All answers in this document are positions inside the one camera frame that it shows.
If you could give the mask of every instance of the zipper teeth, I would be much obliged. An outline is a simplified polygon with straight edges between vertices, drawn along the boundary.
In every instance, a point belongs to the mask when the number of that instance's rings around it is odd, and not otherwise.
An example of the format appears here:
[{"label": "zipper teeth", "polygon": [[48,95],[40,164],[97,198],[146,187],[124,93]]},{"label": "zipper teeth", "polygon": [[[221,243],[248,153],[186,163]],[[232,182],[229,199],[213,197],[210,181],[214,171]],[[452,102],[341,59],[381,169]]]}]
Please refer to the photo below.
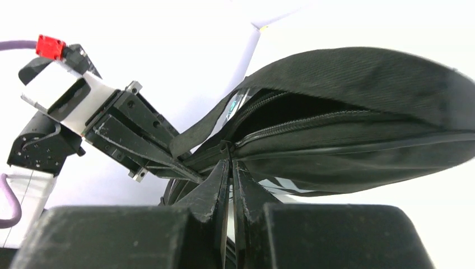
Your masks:
[{"label": "zipper teeth", "polygon": [[[292,120],[290,122],[286,123],[281,123],[275,126],[267,127],[261,130],[258,130],[254,133],[248,134],[245,136],[243,139],[240,141],[236,142],[235,146],[236,147],[242,147],[245,144],[252,142],[254,140],[266,137],[266,136],[273,136],[273,135],[280,135],[283,133],[291,132],[291,131],[297,131],[301,129],[306,129],[306,128],[313,128],[317,126],[322,126],[326,125],[329,123],[334,123],[333,119],[335,118],[341,118],[344,116],[349,116],[349,117],[354,117],[354,116],[364,116],[364,117],[371,117],[371,116],[377,116],[381,117],[384,116],[387,119],[398,119],[400,117],[394,116],[394,115],[388,115],[388,114],[381,114],[379,112],[374,112],[371,110],[346,110],[346,111],[340,111],[340,112],[332,112],[328,114],[323,114],[323,115],[318,115],[310,118],[305,118],[305,119],[297,119],[297,120]],[[315,120],[318,119],[325,119],[328,120],[326,122],[314,122]]]},{"label": "zipper teeth", "polygon": [[268,94],[268,95],[264,95],[261,100],[258,100],[256,103],[254,103],[252,106],[248,107],[245,111],[243,111],[242,114],[239,115],[238,119],[236,120],[236,122],[234,122],[234,124],[232,125],[232,128],[230,129],[229,131],[229,134],[228,136],[231,136],[236,130],[237,128],[239,127],[239,125],[241,125],[241,123],[246,120],[254,111],[256,111],[258,108],[260,108],[261,106],[277,99],[277,98],[280,98],[284,95],[288,95],[289,93],[288,92],[281,92],[279,94],[276,94],[276,93],[271,93],[271,94]]}]

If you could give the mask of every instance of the bag strap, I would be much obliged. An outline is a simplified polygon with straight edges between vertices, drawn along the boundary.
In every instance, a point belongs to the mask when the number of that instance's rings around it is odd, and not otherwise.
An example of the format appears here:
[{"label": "bag strap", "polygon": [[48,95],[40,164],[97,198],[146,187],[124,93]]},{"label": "bag strap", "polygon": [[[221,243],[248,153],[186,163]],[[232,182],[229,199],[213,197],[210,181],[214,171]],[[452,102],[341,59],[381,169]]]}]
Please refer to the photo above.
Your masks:
[{"label": "bag strap", "polygon": [[206,116],[169,144],[178,157],[203,143],[241,89],[281,90],[342,101],[380,112],[445,122],[446,78],[453,71],[406,53],[379,48],[322,49],[294,54],[247,77]]}]

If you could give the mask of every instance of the black pouch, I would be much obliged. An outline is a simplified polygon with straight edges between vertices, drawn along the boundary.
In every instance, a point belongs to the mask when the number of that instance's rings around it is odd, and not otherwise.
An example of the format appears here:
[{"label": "black pouch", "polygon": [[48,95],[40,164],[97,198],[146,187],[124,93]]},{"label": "black pouch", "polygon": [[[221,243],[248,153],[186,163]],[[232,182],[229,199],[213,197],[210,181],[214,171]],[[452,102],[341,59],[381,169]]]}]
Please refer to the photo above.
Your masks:
[{"label": "black pouch", "polygon": [[[259,90],[211,138],[239,90]],[[455,70],[378,48],[295,54],[247,77],[177,136],[206,175],[228,154],[256,180],[289,179],[302,196],[352,193],[439,172],[475,156],[475,85]]]}]

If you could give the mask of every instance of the black fabric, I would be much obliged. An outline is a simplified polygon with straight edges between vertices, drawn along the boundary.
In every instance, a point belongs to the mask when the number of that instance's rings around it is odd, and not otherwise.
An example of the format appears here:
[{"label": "black fabric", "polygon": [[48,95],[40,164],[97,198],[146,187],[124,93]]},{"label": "black fabric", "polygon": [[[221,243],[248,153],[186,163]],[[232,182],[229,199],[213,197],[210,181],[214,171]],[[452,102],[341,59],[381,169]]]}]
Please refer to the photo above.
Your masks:
[{"label": "black fabric", "polygon": [[[206,140],[232,96],[246,89],[261,91]],[[269,96],[274,97],[263,102]],[[257,178],[290,179],[309,191],[305,196],[351,193],[471,159],[474,101],[470,79],[414,55],[377,48],[314,50],[278,60],[247,77],[202,120],[175,137],[170,151],[178,157],[204,142],[184,164],[206,175],[226,157],[220,146],[226,141],[233,144],[233,158],[243,160]],[[424,145],[371,152],[298,152],[453,134],[470,138],[429,139]],[[293,153],[252,158],[282,152]]]}]

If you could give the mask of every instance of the white plastic part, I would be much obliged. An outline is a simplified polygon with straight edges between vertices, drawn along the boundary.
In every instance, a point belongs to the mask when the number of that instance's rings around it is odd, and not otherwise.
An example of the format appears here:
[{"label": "white plastic part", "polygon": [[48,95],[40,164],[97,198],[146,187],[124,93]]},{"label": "white plastic part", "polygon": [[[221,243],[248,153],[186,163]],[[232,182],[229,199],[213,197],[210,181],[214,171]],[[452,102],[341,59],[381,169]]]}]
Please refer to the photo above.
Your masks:
[{"label": "white plastic part", "polygon": [[46,114],[48,109],[80,78],[87,82],[91,87],[91,91],[60,122],[74,133],[82,135],[86,128],[85,123],[87,120],[115,90],[115,88],[104,84],[103,80],[93,73],[88,71],[81,75],[63,62],[54,61],[26,85],[22,93],[22,99]]},{"label": "white plastic part", "polygon": [[[51,174],[14,166],[7,174],[8,183],[20,201],[22,217],[14,227],[0,229],[0,247],[19,248],[24,237],[40,217],[56,184],[56,178]],[[0,197],[0,217],[7,219],[10,216],[10,208],[6,198],[2,196]]]}]

